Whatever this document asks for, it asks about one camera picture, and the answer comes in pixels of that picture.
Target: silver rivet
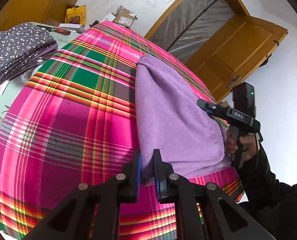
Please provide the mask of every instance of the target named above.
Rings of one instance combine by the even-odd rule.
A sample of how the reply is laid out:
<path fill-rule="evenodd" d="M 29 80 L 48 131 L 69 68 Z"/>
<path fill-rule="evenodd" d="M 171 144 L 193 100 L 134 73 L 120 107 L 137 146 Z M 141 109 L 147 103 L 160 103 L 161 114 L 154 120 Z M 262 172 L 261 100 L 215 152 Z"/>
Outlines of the silver rivet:
<path fill-rule="evenodd" d="M 209 190 L 216 190 L 217 186 L 215 183 L 208 183 L 206 185 L 206 187 L 209 189 Z"/>
<path fill-rule="evenodd" d="M 81 183 L 79 185 L 79 190 L 86 190 L 88 188 L 88 185 L 86 183 Z"/>
<path fill-rule="evenodd" d="M 169 175 L 169 178 L 170 178 L 171 180 L 177 180 L 177 179 L 179 178 L 179 176 L 178 176 L 178 174 L 176 174 L 176 173 L 172 173 L 172 174 Z"/>
<path fill-rule="evenodd" d="M 116 179 L 124 180 L 127 176 L 124 173 L 119 173 L 116 175 Z"/>

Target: yellow package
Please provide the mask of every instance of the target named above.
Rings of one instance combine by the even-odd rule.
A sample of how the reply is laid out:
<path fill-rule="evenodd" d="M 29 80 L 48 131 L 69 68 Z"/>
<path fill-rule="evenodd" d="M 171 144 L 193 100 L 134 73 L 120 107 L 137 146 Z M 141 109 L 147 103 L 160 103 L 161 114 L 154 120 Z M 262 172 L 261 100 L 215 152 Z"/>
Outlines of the yellow package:
<path fill-rule="evenodd" d="M 83 27 L 86 24 L 86 5 L 77 6 L 74 5 L 72 8 L 66 10 L 65 23 L 81 24 Z"/>

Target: plaid tablecloth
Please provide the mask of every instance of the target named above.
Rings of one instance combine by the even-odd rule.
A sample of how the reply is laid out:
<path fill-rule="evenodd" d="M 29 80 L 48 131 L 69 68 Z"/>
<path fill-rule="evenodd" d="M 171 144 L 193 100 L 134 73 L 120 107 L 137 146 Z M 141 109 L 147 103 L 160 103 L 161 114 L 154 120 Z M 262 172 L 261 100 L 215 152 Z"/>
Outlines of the plaid tablecloth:
<path fill-rule="evenodd" d="M 181 62 L 138 34 L 105 22 L 61 49 L 37 72 L 0 128 L 0 230 L 21 239 L 80 183 L 119 173 L 139 148 L 136 63 L 151 54 L 169 64 L 200 98 L 206 86 Z M 238 198 L 234 168 L 190 179 L 214 182 Z M 121 239 L 175 239 L 173 204 L 160 205 L 154 186 L 137 204 L 121 205 Z"/>

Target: transparent plastic curtain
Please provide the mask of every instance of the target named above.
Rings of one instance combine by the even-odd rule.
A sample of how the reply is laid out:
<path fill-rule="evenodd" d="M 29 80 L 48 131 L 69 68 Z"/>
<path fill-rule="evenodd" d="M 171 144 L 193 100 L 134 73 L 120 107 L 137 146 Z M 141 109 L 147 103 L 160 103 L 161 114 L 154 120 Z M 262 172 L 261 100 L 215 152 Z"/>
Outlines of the transparent plastic curtain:
<path fill-rule="evenodd" d="M 225 0 L 215 0 L 172 45 L 169 53 L 186 63 L 233 16 L 234 12 Z"/>
<path fill-rule="evenodd" d="M 184 0 L 167 17 L 150 41 L 167 50 L 189 24 L 214 0 Z"/>

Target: purple towel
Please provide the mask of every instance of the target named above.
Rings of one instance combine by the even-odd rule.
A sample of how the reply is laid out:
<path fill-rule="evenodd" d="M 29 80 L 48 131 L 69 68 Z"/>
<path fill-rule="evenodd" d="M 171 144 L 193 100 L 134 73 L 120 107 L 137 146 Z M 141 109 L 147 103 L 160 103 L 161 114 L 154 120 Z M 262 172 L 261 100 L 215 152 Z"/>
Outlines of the purple towel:
<path fill-rule="evenodd" d="M 197 106 L 197 96 L 176 70 L 144 55 L 137 63 L 135 106 L 142 154 L 142 183 L 153 178 L 153 150 L 174 172 L 196 178 L 231 164 L 219 124 Z"/>

